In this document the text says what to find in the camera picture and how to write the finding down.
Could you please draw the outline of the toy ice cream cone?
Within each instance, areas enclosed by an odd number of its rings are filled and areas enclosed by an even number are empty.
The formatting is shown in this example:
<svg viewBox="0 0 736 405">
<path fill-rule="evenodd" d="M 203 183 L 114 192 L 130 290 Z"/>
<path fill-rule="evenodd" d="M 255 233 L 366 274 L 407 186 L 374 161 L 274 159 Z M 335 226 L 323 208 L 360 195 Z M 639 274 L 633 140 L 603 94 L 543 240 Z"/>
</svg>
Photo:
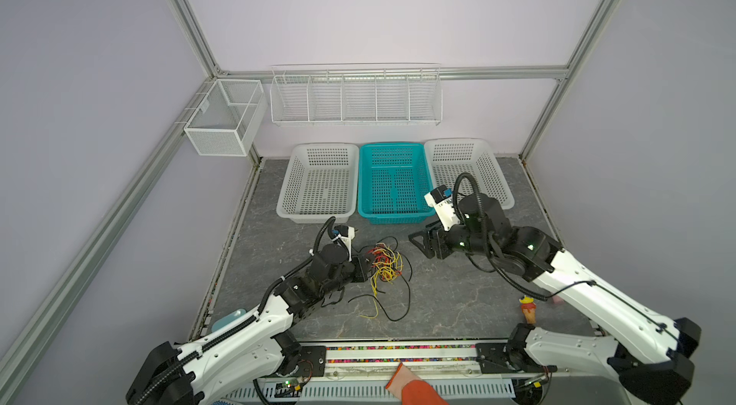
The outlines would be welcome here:
<svg viewBox="0 0 736 405">
<path fill-rule="evenodd" d="M 519 300 L 519 308 L 522 311 L 525 322 L 534 326 L 537 323 L 537 306 L 535 300 L 531 297 L 524 296 Z"/>
</svg>

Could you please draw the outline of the right white plastic basket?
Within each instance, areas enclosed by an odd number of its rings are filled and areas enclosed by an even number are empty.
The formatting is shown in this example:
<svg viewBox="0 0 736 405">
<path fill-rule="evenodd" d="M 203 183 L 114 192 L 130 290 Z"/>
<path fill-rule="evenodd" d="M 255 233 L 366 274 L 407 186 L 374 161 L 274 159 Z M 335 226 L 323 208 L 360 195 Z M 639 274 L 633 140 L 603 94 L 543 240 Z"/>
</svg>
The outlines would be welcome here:
<svg viewBox="0 0 736 405">
<path fill-rule="evenodd" d="M 494 152 L 478 138 L 441 138 L 424 144 L 432 185 L 451 188 L 462 173 L 470 173 L 483 194 L 497 199 L 504 211 L 515 205 L 505 176 Z"/>
</svg>

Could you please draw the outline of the teal plastic basket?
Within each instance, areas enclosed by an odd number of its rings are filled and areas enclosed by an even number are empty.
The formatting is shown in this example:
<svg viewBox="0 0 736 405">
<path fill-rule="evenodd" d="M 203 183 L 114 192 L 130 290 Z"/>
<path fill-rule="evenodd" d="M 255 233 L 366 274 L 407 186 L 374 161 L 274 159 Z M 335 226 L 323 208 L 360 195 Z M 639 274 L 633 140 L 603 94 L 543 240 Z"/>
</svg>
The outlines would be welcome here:
<svg viewBox="0 0 736 405">
<path fill-rule="evenodd" d="M 360 148 L 358 213 L 370 223 L 414 224 L 434 214 L 425 195 L 433 190 L 424 146 L 383 142 Z"/>
</svg>

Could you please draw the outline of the orange red glove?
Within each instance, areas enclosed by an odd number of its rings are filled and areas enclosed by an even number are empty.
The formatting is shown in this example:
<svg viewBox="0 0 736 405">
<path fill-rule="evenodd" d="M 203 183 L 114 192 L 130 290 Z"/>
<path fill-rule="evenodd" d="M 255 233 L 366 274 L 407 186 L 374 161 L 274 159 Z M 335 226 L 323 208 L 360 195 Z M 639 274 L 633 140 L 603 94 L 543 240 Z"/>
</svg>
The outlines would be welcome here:
<svg viewBox="0 0 736 405">
<path fill-rule="evenodd" d="M 384 387 L 402 405 L 448 405 L 448 402 L 404 363 L 400 363 Z"/>
</svg>

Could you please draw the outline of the white mesh wall box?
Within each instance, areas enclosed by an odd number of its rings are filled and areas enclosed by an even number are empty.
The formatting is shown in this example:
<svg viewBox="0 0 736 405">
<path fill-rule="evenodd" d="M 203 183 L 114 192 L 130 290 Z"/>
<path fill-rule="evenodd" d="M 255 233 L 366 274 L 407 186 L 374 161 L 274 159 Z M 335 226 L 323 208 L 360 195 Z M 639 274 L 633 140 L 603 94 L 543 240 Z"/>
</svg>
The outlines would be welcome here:
<svg viewBox="0 0 736 405">
<path fill-rule="evenodd" d="M 247 157 L 267 109 L 260 81 L 216 79 L 184 131 L 200 156 Z"/>
</svg>

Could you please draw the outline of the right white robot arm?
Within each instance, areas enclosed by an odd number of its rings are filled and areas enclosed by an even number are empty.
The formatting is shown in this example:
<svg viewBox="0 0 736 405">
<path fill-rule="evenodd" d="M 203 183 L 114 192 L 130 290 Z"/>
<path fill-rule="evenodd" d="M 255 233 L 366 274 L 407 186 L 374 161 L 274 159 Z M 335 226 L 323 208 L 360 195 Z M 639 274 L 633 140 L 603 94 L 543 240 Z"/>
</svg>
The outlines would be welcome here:
<svg viewBox="0 0 736 405">
<path fill-rule="evenodd" d="M 691 357 L 702 334 L 696 323 L 641 305 L 542 230 L 513 226 L 485 194 L 457 198 L 439 186 L 423 202 L 438 217 L 418 234 L 426 257 L 484 257 L 498 276 L 535 284 L 540 299 L 559 297 L 603 329 L 601 336 L 580 336 L 518 324 L 500 356 L 508 369 L 576 370 L 609 378 L 647 404 L 682 401 L 694 379 Z"/>
</svg>

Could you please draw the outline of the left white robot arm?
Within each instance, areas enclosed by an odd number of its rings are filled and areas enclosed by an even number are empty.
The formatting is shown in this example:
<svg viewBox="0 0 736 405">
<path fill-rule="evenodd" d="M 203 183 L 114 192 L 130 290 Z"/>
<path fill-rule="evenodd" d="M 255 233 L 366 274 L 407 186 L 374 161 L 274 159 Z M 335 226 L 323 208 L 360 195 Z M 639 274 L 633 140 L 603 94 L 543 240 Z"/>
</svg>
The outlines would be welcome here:
<svg viewBox="0 0 736 405">
<path fill-rule="evenodd" d="M 212 404 L 256 379 L 315 370 L 291 328 L 335 293 L 364 282 L 366 257 L 337 242 L 272 282 L 245 315 L 193 342 L 155 347 L 126 393 L 128 404 Z"/>
</svg>

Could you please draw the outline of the colourful bead strip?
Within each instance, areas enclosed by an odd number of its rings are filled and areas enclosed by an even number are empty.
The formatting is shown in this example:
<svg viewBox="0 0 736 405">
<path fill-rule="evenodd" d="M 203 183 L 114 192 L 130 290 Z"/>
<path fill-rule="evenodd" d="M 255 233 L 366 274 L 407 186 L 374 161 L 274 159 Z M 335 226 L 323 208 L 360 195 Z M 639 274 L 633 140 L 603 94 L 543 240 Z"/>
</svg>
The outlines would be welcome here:
<svg viewBox="0 0 736 405">
<path fill-rule="evenodd" d="M 329 364 L 475 361 L 476 343 L 326 346 Z"/>
</svg>

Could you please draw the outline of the white plastic basket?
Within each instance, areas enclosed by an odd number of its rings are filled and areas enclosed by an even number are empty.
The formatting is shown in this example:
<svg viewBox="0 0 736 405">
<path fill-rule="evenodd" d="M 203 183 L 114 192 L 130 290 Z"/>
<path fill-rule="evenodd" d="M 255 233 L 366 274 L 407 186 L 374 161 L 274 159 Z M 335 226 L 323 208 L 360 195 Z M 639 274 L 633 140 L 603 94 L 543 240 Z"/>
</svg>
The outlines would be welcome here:
<svg viewBox="0 0 736 405">
<path fill-rule="evenodd" d="M 360 150 L 348 143 L 296 146 L 276 207 L 296 224 L 321 224 L 330 217 L 345 223 L 358 205 Z"/>
<path fill-rule="evenodd" d="M 483 194 L 497 199 L 504 211 L 515 205 L 505 176 L 494 152 L 478 138 L 441 138 L 424 144 L 432 185 L 451 188 L 462 173 L 470 173 Z"/>
</svg>

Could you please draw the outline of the left white plastic basket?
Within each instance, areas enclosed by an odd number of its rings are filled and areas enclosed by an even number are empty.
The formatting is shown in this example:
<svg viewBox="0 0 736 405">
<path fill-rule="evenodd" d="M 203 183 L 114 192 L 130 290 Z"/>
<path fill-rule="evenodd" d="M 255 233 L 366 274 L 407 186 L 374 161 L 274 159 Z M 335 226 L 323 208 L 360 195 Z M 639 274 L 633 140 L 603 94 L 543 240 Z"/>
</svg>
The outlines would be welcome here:
<svg viewBox="0 0 736 405">
<path fill-rule="evenodd" d="M 296 146 L 276 207 L 296 224 L 321 224 L 330 217 L 345 223 L 358 205 L 360 150 L 348 143 Z"/>
</svg>

